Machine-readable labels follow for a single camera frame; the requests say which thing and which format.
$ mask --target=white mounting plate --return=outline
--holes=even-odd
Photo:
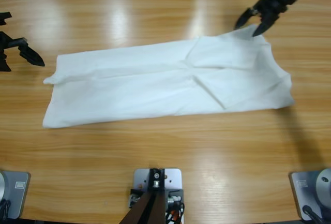
[[[164,170],[166,178],[164,187],[166,189],[183,189],[182,172],[178,168],[167,168]],[[134,172],[133,188],[147,191],[149,169],[137,169]]]
[[[294,172],[290,175],[299,215],[303,220],[311,220],[311,218],[302,210],[305,205],[310,206],[311,209],[322,218],[321,208],[314,197],[314,192],[316,192],[316,181],[312,182],[312,178],[317,178],[318,174],[319,171],[309,171]]]

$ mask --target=wooden table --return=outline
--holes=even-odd
[[[265,37],[291,73],[291,108],[44,129],[58,54],[218,35],[257,0],[2,0],[1,27],[46,67],[7,50],[0,168],[28,171],[23,218],[118,223],[136,168],[183,172],[185,222],[298,219],[288,175],[331,166],[331,0],[299,0]]]

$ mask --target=cylindrical metal base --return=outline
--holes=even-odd
[[[5,176],[0,171],[0,201],[4,197],[5,194]]]

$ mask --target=folded white shirt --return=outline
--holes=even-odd
[[[43,126],[277,109],[291,77],[255,26],[215,37],[57,57]]]

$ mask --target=black cable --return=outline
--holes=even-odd
[[[315,224],[326,224],[312,209],[311,207],[305,205],[302,208],[303,212],[312,219]]]

